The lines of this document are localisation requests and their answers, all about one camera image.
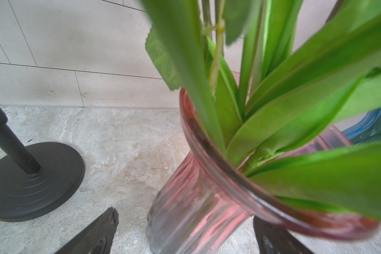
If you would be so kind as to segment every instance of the black stand base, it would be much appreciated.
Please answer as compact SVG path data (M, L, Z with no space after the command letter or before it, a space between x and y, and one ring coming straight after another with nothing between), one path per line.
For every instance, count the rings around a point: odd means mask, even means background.
M0 159L0 221L26 221L51 212L79 188L85 173L82 157L55 142L25 147L41 165L27 175L9 156Z

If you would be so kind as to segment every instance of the black object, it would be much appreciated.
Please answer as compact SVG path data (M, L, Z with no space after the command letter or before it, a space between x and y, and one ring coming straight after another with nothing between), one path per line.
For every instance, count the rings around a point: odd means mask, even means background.
M118 224L119 214L109 207L54 254L109 254Z
M253 226L260 254L314 254L286 229L257 217Z
M54 210L80 186L85 166L72 147L46 142L24 147L0 109L0 220L26 221Z

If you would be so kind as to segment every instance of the stone tile floor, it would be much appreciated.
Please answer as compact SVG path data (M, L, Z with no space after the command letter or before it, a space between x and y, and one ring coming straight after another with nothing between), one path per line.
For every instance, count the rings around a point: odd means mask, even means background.
M81 153L86 174L76 193L51 213L24 222L0 221L0 254L52 254L109 206L117 209L120 221L112 254L150 253L146 214L189 150L178 111L31 107L4 111L24 145L68 144ZM355 243L297 237L316 254L381 254L381 231ZM259 253L252 219L218 253Z

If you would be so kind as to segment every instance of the pink glass vase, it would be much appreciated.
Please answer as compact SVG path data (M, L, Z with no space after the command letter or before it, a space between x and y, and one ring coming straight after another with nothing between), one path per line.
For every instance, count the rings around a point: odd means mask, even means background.
M313 236L356 240L379 222L358 214L322 214L292 208L238 172L211 144L184 89L182 127L190 152L156 195L146 228L152 253L214 253L249 216ZM351 145L329 126L308 145L284 156Z

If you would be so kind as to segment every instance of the blurry leaf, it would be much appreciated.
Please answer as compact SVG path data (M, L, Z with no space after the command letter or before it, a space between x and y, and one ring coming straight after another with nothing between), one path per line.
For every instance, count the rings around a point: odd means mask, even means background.
M251 69L253 68L253 60L255 51L257 50L258 32L261 24L262 1L254 0L252 3L251 21L248 31L244 36L243 56L241 58L240 84L237 94L237 105L239 106L240 115L244 117L244 108L247 99L247 92L250 83Z
M194 0L141 0L153 27L172 59L201 124L217 148L224 152L220 123L208 87L199 8Z
M333 122L381 108L381 74L364 79L353 92Z
M246 105L246 114L248 116L252 115L271 99L290 91L288 83L285 82L287 76L295 74L306 66L314 65L319 58L325 57L328 52L333 51L341 46L342 43L345 43L348 39L348 33L353 27L353 23L356 22L358 16L364 13L368 1L369 0L358 0L357 2L348 4L343 10L340 10L335 18L312 36L312 38L300 47L290 58L285 60L279 68L270 73L264 81L261 82L261 76L257 77L257 75L260 74L255 70L251 83L252 90L250 99ZM314 73L305 73L302 77L307 80L307 78L316 78L318 76L319 73L315 75Z
M149 31L147 40L145 41L145 49L169 89L171 91L179 89L183 83L179 80L178 72L164 45L158 40L155 29L153 28Z
M290 206L294 206L298 209L303 210L312 210L319 213L353 213L353 211L342 208L340 206L332 206L325 203L320 203L316 201L310 201L310 200L303 200L299 198L290 198L290 197L277 197L281 201L287 203Z
M282 56L294 31L302 2L303 0L272 0L262 80L284 60Z
M381 219L381 143L273 160L249 175L274 195L341 206Z
M232 44L243 31L252 0L226 0L223 18L226 22L226 44Z
M260 7L259 23L257 27L257 48L255 50L253 66L251 69L251 91L254 91L257 88L258 84L261 83L263 77L262 69L264 65L265 49L269 32L268 29L271 4L272 0L262 0Z
M286 94L259 105L229 142L228 159L233 165L239 166L256 147L300 114L381 64L381 15L344 38L333 50L282 79L280 88L288 91Z
M247 160L243 174L252 174L262 160L299 148L319 135L335 118L360 80L342 87L266 139Z
M211 58L215 52L215 45L210 38L207 38ZM215 106L223 132L224 143L227 145L234 133L242 125L243 121L240 116L236 103L235 92L237 89L236 81L230 72L228 65L223 57L220 59L219 75L217 79L217 87L215 93Z

